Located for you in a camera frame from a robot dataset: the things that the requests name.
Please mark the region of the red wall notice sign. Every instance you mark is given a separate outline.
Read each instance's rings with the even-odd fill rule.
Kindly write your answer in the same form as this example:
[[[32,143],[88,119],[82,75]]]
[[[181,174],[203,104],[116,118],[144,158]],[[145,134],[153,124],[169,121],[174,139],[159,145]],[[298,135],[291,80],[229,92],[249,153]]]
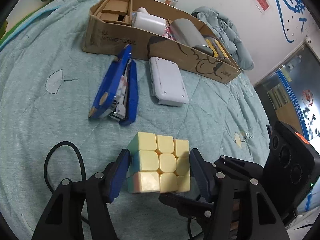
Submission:
[[[268,0],[253,0],[253,1],[255,2],[255,6],[258,8],[258,10],[262,14],[265,14],[271,8]]]

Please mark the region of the light blue puffer jacket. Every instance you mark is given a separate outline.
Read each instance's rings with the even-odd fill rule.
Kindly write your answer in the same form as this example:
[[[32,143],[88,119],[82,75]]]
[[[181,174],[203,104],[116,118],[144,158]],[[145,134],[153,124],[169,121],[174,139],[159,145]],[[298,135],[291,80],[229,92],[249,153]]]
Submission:
[[[254,68],[253,59],[244,46],[235,24],[227,16],[209,7],[196,8],[191,15],[208,25],[242,70]]]

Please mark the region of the large cardboard tray box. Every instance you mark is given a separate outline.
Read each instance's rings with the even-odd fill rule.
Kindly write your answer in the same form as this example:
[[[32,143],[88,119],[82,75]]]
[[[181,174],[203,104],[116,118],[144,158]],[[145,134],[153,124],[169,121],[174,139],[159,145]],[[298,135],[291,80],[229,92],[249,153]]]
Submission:
[[[116,22],[106,22],[101,17],[107,13],[105,7],[112,0],[100,0],[89,10],[89,21],[82,45],[87,53],[117,55],[129,44],[135,59],[148,60],[157,56],[175,62],[182,70],[200,74],[220,83],[227,84],[236,78],[241,69],[234,61],[225,63],[196,48],[174,41],[171,38]],[[115,0],[126,2],[129,12],[144,7],[148,13],[172,23],[179,18],[190,20],[205,37],[216,38],[203,21],[190,14],[156,0]]]

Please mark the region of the blue stapler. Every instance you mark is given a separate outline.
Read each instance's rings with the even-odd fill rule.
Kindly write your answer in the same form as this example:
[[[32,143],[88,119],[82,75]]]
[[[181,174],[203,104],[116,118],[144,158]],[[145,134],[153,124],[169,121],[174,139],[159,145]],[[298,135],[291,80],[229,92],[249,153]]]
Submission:
[[[135,122],[139,95],[137,65],[131,59],[131,50],[126,45],[110,64],[89,111],[90,119],[109,116],[120,126]]]

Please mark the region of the silver metal cylinder can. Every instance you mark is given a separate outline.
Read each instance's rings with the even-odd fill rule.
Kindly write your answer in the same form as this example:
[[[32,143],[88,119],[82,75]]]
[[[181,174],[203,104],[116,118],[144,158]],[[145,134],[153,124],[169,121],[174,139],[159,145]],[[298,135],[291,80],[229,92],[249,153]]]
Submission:
[[[170,30],[175,40],[181,44],[214,56],[212,48],[208,46],[204,37],[190,20],[186,18],[176,19],[170,24]]]

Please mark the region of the teal quilted bedspread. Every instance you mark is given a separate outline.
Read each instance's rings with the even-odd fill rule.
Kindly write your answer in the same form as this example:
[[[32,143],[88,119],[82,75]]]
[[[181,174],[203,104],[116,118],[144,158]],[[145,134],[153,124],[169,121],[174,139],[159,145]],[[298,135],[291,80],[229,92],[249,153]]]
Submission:
[[[58,142],[77,146],[88,176],[139,131],[187,139],[211,162],[226,155],[264,165],[269,154],[268,119],[245,73],[224,85],[182,71],[189,103],[168,107],[151,97],[149,64],[139,60],[136,121],[90,121],[112,62],[82,51],[89,9],[98,1],[56,0],[1,47],[1,213],[19,239],[31,239],[52,195],[43,165]]]

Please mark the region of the near green leafy plant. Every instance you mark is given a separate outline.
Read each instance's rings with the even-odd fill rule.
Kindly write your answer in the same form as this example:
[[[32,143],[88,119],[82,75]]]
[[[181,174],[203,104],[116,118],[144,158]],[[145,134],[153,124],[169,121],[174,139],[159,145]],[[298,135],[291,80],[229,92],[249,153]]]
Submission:
[[[4,21],[1,28],[0,28],[0,39],[4,36],[4,34],[7,31],[7,25],[8,25],[8,21]]]

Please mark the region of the colourful game box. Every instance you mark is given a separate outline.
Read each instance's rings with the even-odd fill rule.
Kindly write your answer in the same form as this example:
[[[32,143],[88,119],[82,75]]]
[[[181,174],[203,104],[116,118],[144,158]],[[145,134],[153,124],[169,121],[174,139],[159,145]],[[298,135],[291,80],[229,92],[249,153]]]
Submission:
[[[173,40],[173,41],[176,40],[168,26],[166,26],[165,29],[164,29],[163,37],[168,38],[168,39]]]

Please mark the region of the cardboard divider insert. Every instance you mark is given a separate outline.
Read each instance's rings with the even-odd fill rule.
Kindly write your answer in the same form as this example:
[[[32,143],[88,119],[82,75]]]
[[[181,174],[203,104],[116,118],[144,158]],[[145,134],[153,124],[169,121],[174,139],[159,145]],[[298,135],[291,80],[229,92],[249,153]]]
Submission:
[[[104,0],[93,15],[106,23],[132,25],[133,0]]]

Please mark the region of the glass door with posters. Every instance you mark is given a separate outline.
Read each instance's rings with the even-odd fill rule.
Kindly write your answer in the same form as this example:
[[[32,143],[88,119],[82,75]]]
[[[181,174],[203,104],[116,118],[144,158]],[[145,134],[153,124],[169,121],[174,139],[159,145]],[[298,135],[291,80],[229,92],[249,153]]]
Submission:
[[[294,127],[319,151],[319,57],[302,44],[254,85],[270,125]]]

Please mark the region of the white plastic rectangular box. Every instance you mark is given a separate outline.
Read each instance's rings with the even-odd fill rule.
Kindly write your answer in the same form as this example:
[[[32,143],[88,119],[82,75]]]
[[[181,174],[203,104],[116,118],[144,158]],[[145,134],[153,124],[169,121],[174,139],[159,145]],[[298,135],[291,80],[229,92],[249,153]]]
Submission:
[[[180,69],[172,61],[153,56],[149,59],[151,94],[160,105],[181,107],[189,103]]]

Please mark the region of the white spray bottle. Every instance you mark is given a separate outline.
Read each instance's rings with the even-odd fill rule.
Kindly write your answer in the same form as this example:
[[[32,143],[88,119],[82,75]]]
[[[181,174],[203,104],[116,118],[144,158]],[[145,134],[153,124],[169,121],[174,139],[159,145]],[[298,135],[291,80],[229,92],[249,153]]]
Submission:
[[[144,7],[140,7],[133,18],[132,26],[163,36],[165,34],[167,24],[165,19],[151,15]]]

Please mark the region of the yellow label jar black lid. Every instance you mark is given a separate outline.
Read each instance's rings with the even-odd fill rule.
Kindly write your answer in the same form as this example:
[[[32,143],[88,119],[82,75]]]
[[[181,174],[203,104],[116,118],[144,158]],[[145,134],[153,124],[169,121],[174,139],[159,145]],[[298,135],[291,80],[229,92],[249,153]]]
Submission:
[[[219,59],[220,61],[226,64],[231,65],[231,61],[227,53],[225,52],[225,50],[223,49],[223,47],[217,39],[207,36],[204,38],[204,40],[207,42],[208,46],[213,50],[215,58]]]

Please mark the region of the pastel rubiks cube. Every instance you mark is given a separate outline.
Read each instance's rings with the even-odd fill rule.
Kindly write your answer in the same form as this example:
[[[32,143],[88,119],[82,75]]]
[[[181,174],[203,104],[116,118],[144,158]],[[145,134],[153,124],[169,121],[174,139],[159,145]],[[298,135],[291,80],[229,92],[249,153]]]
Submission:
[[[127,146],[130,193],[184,193],[190,190],[189,141],[172,136],[137,132]]]

